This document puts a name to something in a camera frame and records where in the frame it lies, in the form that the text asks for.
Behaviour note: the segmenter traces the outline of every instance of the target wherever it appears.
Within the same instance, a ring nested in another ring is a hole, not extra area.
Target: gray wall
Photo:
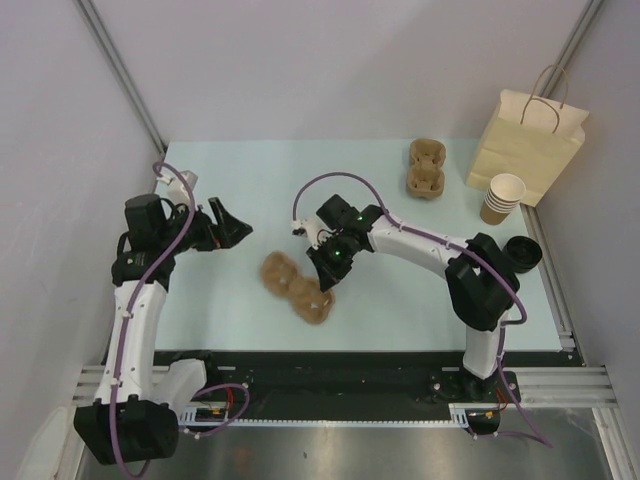
[[[609,370],[640,448],[640,3],[608,2],[574,65],[569,102],[591,111],[587,142],[540,203],[592,364]]]
[[[586,0],[96,0],[164,140],[478,137]]]
[[[0,2],[0,478],[100,357],[151,144],[71,0]]]

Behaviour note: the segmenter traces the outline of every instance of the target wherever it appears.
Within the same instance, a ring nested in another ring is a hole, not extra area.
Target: light blue tabletop
[[[177,257],[160,318],[157,349],[257,351],[463,350],[465,326],[451,307],[446,283],[401,259],[362,252],[334,288],[336,305],[325,323],[305,323],[290,305],[271,295],[259,277],[264,258],[285,252],[306,275],[315,275],[306,239],[291,235],[291,205],[298,189],[322,173],[342,170],[372,182],[392,213],[431,230],[473,238],[491,235],[498,245],[526,235],[517,209],[501,225],[479,217],[483,193],[464,185],[477,140],[444,140],[444,194],[414,199],[405,188],[409,140],[172,142],[166,161],[199,176],[196,199],[211,215],[207,198],[254,233],[228,251],[187,252]],[[302,197],[298,215],[312,215],[334,193],[361,209],[374,203],[351,179],[330,178]],[[529,322],[508,329],[508,350],[558,351],[560,341],[535,269],[519,276]],[[516,309],[513,318],[519,318]]]

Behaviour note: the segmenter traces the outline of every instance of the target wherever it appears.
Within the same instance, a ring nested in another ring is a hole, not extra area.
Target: purple cable
[[[504,288],[504,290],[509,294],[509,296],[513,300],[513,303],[515,303],[515,305],[518,307],[518,310],[520,311],[520,315],[521,315],[521,318],[519,320],[507,320],[500,324],[500,339],[498,342],[498,354],[497,354],[496,361],[497,361],[497,368],[498,368],[498,373],[500,375],[500,378],[502,379],[502,382],[504,383],[504,385],[508,385],[507,379],[505,378],[505,375],[504,375],[504,370],[502,368],[502,352],[504,350],[504,342],[505,342],[505,327],[507,325],[522,325],[523,323],[525,323],[527,321],[527,311],[525,310],[524,305],[522,304],[522,301],[518,298],[518,295],[516,295],[516,292],[513,291],[513,289],[507,283],[507,281],[504,278],[502,278],[502,276],[491,265],[489,265],[486,261],[484,261],[481,257],[479,257],[476,253],[472,252],[471,250],[464,248],[461,245],[450,243],[446,239],[438,237],[437,235],[433,235],[429,232],[424,232],[422,230],[418,230],[413,227],[408,227],[406,225],[401,226],[400,223],[391,216],[391,214],[389,213],[389,210],[384,204],[384,201],[382,200],[382,197],[380,196],[378,191],[375,189],[375,187],[371,183],[369,183],[367,180],[365,180],[361,176],[356,175],[354,173],[329,172],[323,175],[319,175],[311,179],[307,183],[305,183],[302,186],[302,188],[298,191],[293,201],[293,220],[297,219],[298,202],[300,201],[300,197],[302,196],[304,191],[314,183],[329,177],[349,177],[359,181],[360,183],[363,183],[371,191],[376,201],[378,202],[378,205],[380,205],[380,208],[382,209],[382,213],[384,214],[385,218],[389,221],[389,223],[391,223],[391,225],[393,225],[396,228],[402,228],[402,230],[404,231],[413,233],[414,235],[418,235],[428,240],[432,240],[441,245],[448,246],[466,255],[467,257],[471,258],[476,263],[478,263],[478,265],[480,265],[486,271],[488,271],[491,274],[491,276],[496,279],[496,281],[500,284],[500,286]],[[507,388],[506,390],[507,390],[507,393],[509,394],[509,397],[511,398],[512,403],[516,406],[516,408],[518,409],[518,412],[520,412],[520,415],[522,415],[522,418],[524,419],[524,421],[527,423],[527,425],[529,425],[529,428],[533,430],[533,432],[537,435],[537,437],[534,437],[533,435],[530,435],[524,432],[500,432],[497,434],[497,436],[529,438],[537,442],[540,442],[549,448],[553,448],[553,445],[535,427],[535,425],[533,424],[533,422],[531,421],[527,413],[524,411],[524,409],[522,408],[522,405],[520,405],[520,402],[518,402],[518,399],[516,398],[515,394],[511,391],[511,389]]]
[[[180,230],[178,235],[176,235],[176,238],[165,249],[165,251],[162,252],[162,254],[156,259],[156,261],[151,264],[151,266],[147,269],[147,271],[144,272],[144,274],[142,275],[142,278],[140,278],[140,280],[138,281],[138,284],[134,288],[133,293],[129,298],[129,302],[127,303],[127,310],[125,312],[125,315],[123,315],[122,326],[120,327],[120,334],[118,338],[118,350],[116,351],[116,361],[115,361],[115,367],[113,370],[113,376],[116,379],[116,384],[112,385],[111,387],[111,399],[109,403],[109,434],[111,436],[111,448],[113,449],[113,455],[115,456],[116,463],[118,464],[120,471],[125,475],[125,477],[129,478],[130,480],[138,480],[139,478],[142,478],[146,473],[147,469],[149,468],[149,464],[151,463],[149,460],[147,460],[144,463],[142,470],[140,470],[140,472],[138,472],[137,474],[133,474],[129,471],[129,469],[127,468],[124,462],[124,459],[122,458],[122,451],[120,450],[120,442],[118,440],[118,431],[117,431],[117,425],[116,425],[116,403],[118,401],[118,384],[120,383],[120,374],[122,373],[121,372],[122,360],[124,356],[124,348],[126,343],[125,341],[127,337],[127,328],[129,326],[129,320],[131,319],[131,311],[133,310],[133,306],[135,305],[136,300],[138,299],[138,295],[140,295],[140,291],[142,290],[142,287],[144,287],[146,281],[149,279],[151,274],[156,270],[156,268],[160,266],[162,262],[164,262],[167,259],[167,257],[171,254],[171,252],[173,252],[173,250],[175,250],[175,248],[178,246],[180,241],[186,235],[187,230],[191,226],[191,222],[193,221],[193,217],[196,212],[196,200],[193,196],[193,190],[191,190],[191,187],[189,186],[189,183],[187,182],[187,180],[182,176],[182,174],[175,167],[173,167],[172,165],[169,165],[168,163],[156,162],[153,164],[153,171],[157,176],[161,175],[160,171],[162,170],[162,168],[166,168],[171,173],[173,173],[176,176],[176,178],[180,181],[180,183],[182,183],[182,185],[185,187],[185,190],[187,191],[187,195],[189,196],[189,213],[187,215],[186,222],[182,226],[182,229]]]
[[[213,429],[211,429],[211,430],[209,430],[207,432],[194,433],[194,432],[185,431],[185,433],[188,433],[188,434],[193,435],[193,436],[199,435],[198,438],[210,437],[212,435],[215,435],[216,433],[220,433],[222,430],[227,428],[231,423],[235,422],[238,418],[240,418],[242,416],[242,414],[249,407],[249,390],[247,389],[247,387],[245,387],[244,385],[241,385],[239,383],[223,383],[222,385],[214,385],[213,387],[203,388],[202,390],[197,392],[193,396],[193,398],[200,397],[201,395],[204,395],[206,393],[215,392],[216,390],[223,390],[225,388],[236,388],[236,389],[242,390],[244,392],[244,403],[242,404],[242,408],[240,409],[240,411],[238,413],[236,413],[233,417],[225,420],[220,425],[218,425],[217,427],[215,427],[215,428],[213,428]]]

